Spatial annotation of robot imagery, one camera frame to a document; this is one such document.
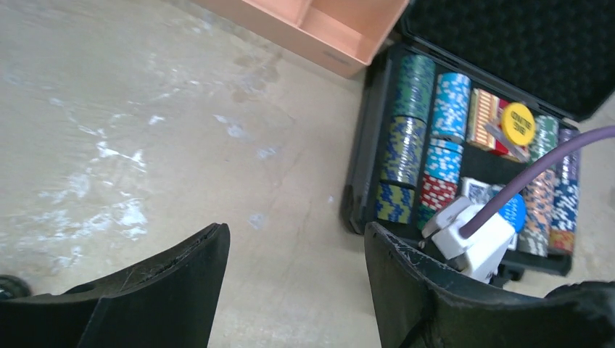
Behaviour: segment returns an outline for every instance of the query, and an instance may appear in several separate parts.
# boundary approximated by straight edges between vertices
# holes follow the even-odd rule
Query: compartment
[[[460,66],[437,51],[422,45],[407,46],[398,44],[392,46],[376,57],[369,68],[366,78],[364,98],[357,135],[354,145],[354,158],[349,168],[347,186],[344,193],[342,214],[348,219],[353,230],[362,233],[365,224],[377,221],[395,235],[404,239],[410,245],[417,247],[422,240],[420,230],[415,226],[420,195],[415,193],[410,225],[392,223],[376,219],[376,190],[381,172],[381,162],[386,151],[387,133],[392,118],[392,104],[395,98],[395,88],[399,75],[401,59],[407,54],[423,54],[436,62],[436,76],[442,73],[463,73],[472,80],[471,88],[481,88],[510,102],[525,100],[523,92],[510,85],[497,83],[492,76],[481,74],[474,67]],[[435,94],[432,95],[430,109],[433,109]],[[541,115],[537,108],[529,105],[534,115]],[[428,129],[432,126],[432,116],[428,119]],[[425,144],[429,143],[429,131]],[[463,143],[463,159],[460,177],[468,176],[490,184],[507,184],[517,176],[526,165],[498,157],[467,143]],[[422,183],[425,167],[427,146],[423,149],[421,169],[418,182]],[[439,252],[433,247],[427,249],[430,255]],[[535,255],[507,251],[502,265],[515,269],[533,269],[556,275],[566,275],[571,269],[572,257],[568,255]]]
[[[407,0],[313,0],[300,28],[368,65],[407,3]]]
[[[290,25],[300,25],[312,0],[243,0]]]

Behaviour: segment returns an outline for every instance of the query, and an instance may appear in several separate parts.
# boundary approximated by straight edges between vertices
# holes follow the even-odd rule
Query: open case lid
[[[615,1],[412,0],[397,29],[577,122],[615,89]]]

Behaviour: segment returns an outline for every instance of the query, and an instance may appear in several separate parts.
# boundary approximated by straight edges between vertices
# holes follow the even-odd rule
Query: floor
[[[185,0],[2,0],[0,76],[0,273],[60,294],[224,222],[211,347],[379,345],[363,240],[337,216],[361,75]],[[613,122],[610,101],[582,129]],[[614,278],[614,157],[583,153],[570,276],[509,290]]]

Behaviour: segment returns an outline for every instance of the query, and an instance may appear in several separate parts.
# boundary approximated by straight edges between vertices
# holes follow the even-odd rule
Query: black plastic part
[[[615,90],[615,1],[413,0],[397,29],[577,122]]]
[[[0,300],[16,299],[31,294],[32,291],[24,280],[13,275],[0,275]]]
[[[615,347],[615,284],[562,286],[544,299],[498,289],[408,246],[378,223],[365,235],[381,345]]]
[[[0,301],[7,347],[206,347],[230,234],[212,224],[175,247],[61,295]]]
[[[472,80],[472,88],[482,88],[503,99],[516,101],[523,100],[523,96],[525,96],[524,92],[512,85],[498,81],[497,78],[488,73],[477,70],[472,66],[456,64],[441,54],[434,55],[432,53],[432,49],[420,42],[416,42],[414,46],[399,43],[376,56],[372,65],[368,68],[342,201],[342,218],[348,222],[349,227],[355,233],[363,234],[367,223],[377,221],[414,247],[422,240],[421,232],[415,224],[404,225],[377,220],[375,212],[376,187],[379,182],[381,162],[384,158],[386,134],[392,118],[397,72],[400,69],[401,59],[405,55],[426,55],[436,62],[436,74],[449,71],[463,73]],[[532,105],[528,106],[535,115],[540,113]],[[429,118],[428,127],[431,127],[431,118]],[[560,127],[574,128],[574,126],[565,122],[562,122]],[[425,140],[425,144],[428,143],[429,132]],[[468,144],[464,144],[463,147],[461,177],[468,176],[490,184],[507,184],[526,167],[524,164],[495,156]],[[427,146],[424,148],[418,182],[422,182],[426,150]],[[420,195],[415,194],[414,198],[412,221],[416,220],[414,217],[419,206]],[[437,253],[437,250],[434,248],[434,253],[430,253],[430,255],[434,256],[435,253]],[[502,265],[513,269],[531,269],[565,276],[572,268],[572,257],[570,255],[539,257],[509,250],[504,256]]]

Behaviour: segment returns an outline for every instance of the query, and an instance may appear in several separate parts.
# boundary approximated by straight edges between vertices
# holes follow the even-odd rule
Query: concrete floor
[[[0,273],[59,294],[212,223],[211,347],[377,347],[363,239],[337,217],[362,76],[187,1],[0,1]],[[583,130],[612,124],[609,102]],[[583,152],[574,269],[613,280],[614,141]]]

